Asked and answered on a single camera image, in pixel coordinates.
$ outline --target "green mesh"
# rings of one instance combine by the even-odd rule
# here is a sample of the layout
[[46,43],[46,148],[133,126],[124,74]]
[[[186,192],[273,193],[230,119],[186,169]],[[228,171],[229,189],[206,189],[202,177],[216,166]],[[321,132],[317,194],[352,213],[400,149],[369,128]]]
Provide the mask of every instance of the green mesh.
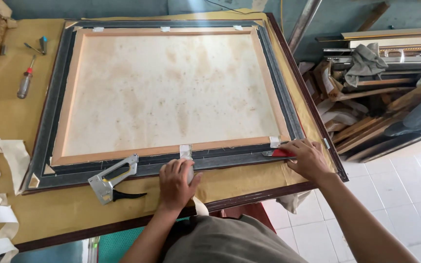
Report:
[[[179,218],[176,221],[185,219],[189,219],[189,217]],[[117,263],[120,261],[142,230],[144,230],[144,227],[100,236],[98,242],[98,263]]]

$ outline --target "gray t-shirt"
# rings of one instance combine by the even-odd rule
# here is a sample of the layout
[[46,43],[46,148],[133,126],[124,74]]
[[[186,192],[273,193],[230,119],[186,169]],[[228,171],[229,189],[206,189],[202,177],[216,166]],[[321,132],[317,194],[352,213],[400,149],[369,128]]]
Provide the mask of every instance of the gray t-shirt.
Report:
[[165,255],[165,263],[307,263],[272,230],[258,220],[198,216],[194,230],[179,238]]

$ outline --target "person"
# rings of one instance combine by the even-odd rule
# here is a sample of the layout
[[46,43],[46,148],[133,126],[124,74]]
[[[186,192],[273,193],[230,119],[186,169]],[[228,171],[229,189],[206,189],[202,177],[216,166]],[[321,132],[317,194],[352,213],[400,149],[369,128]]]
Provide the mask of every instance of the person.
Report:
[[[357,262],[418,262],[329,170],[320,143],[303,139],[280,148],[297,157],[296,162],[287,162],[289,168],[315,183],[324,195]],[[160,204],[121,263],[306,262],[272,230],[249,216],[195,216],[184,220],[187,223],[175,223],[202,176],[197,174],[187,184],[186,174],[193,164],[191,160],[171,160],[161,168]]]

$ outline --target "workbench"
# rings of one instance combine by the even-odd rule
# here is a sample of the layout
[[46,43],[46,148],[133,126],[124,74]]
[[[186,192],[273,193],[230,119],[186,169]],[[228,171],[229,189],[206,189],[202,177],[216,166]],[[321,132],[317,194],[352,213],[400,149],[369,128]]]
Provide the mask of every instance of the workbench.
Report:
[[[249,9],[239,9],[247,13]],[[267,25],[277,61],[295,103],[305,135],[330,146],[324,154],[333,172],[343,181],[348,178],[334,150],[316,107],[309,95],[296,63],[272,14],[237,14],[233,11],[144,18],[108,18],[105,20],[194,20],[228,19],[261,20]],[[0,138],[24,140],[32,153],[44,107],[47,87],[56,58],[63,19],[20,20],[17,28],[7,29],[3,44],[6,56],[0,56]],[[38,56],[33,67],[29,94],[24,100],[16,96],[21,74],[32,59],[33,50],[24,42],[48,38],[48,55]],[[159,200],[159,178],[148,177],[122,182],[117,189],[143,193],[145,198],[120,200],[102,206],[90,186],[64,188],[35,194],[14,196],[9,166],[0,154],[0,193],[8,194],[8,202],[19,220],[19,232],[12,240],[20,252],[144,226],[151,219]],[[283,162],[232,167],[207,171],[196,192],[210,212],[241,206],[280,196],[314,189],[315,185],[290,170]],[[186,207],[180,217],[195,213]]]

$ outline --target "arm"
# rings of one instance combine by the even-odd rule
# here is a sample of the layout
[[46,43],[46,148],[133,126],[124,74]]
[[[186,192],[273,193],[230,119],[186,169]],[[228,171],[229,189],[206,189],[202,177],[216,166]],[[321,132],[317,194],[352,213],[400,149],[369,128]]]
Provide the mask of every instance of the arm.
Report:
[[151,221],[144,228],[132,246],[126,251],[120,263],[156,262],[163,244],[178,215],[194,196],[202,173],[197,174],[190,185],[186,176],[194,164],[191,160],[171,160],[160,169],[160,204]]
[[331,173],[320,143],[295,140],[280,148],[297,156],[296,163],[287,165],[318,186],[358,262],[418,262],[348,190],[339,176]]

